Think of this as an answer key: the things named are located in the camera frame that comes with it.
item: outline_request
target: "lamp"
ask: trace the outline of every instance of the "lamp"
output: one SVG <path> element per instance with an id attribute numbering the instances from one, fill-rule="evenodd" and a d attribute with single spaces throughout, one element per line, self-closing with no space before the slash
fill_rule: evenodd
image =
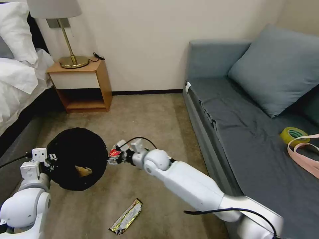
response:
<path id="1" fill-rule="evenodd" d="M 71 18 L 81 15 L 81 8 L 77 0 L 27 0 L 30 14 L 34 18 L 57 19 L 67 47 L 70 51 L 70 56 L 62 57 L 60 65 L 63 68 L 80 68 L 89 64 L 89 59 L 85 56 L 75 56 L 73 54 L 70 42 L 67 38 L 61 18 Z"/>

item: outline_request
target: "white pillow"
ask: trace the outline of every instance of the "white pillow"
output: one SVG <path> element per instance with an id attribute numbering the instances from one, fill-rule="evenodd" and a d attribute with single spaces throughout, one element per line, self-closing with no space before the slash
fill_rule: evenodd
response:
<path id="1" fill-rule="evenodd" d="M 28 14 L 29 8 L 24 2 L 0 4 L 0 36 L 16 60 L 34 65 L 38 55 L 27 23 Z"/>
<path id="2" fill-rule="evenodd" d="M 31 94 L 39 83 L 34 68 L 7 58 L 0 58 L 0 81 L 28 94 Z"/>

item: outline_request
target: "lamp shade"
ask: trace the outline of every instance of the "lamp shade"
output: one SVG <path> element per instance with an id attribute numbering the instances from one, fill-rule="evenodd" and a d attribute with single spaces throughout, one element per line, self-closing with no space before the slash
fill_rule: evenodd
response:
<path id="1" fill-rule="evenodd" d="M 70 18 L 81 15 L 77 0 L 27 0 L 34 18 Z"/>

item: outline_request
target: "black fabric bag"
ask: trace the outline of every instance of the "black fabric bag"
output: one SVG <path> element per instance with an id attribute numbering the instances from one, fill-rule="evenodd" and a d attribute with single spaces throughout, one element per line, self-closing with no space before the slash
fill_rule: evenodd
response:
<path id="1" fill-rule="evenodd" d="M 100 136 L 84 128 L 71 128 L 59 133 L 47 146 L 48 155 L 57 161 L 49 173 L 62 188 L 83 191 L 94 185 L 104 174 L 108 160 L 107 147 Z M 92 173 L 81 177 L 76 166 Z"/>

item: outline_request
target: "carpet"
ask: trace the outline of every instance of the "carpet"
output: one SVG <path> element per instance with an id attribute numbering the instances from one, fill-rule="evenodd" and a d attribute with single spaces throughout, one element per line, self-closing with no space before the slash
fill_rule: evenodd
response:
<path id="1" fill-rule="evenodd" d="M 49 113 L 37 146 L 45 147 L 73 127 L 97 133 L 108 149 L 121 139 L 146 137 L 172 158 L 207 174 L 182 94 L 114 96 L 108 113 Z M 147 142 L 145 146 L 152 149 Z M 103 177 L 85 191 L 67 191 L 52 182 L 50 193 L 46 238 L 228 238 L 223 221 L 213 214 L 184 214 L 193 208 L 130 164 L 108 165 Z M 123 235 L 110 232 L 135 198 L 143 202 L 140 215 Z"/>

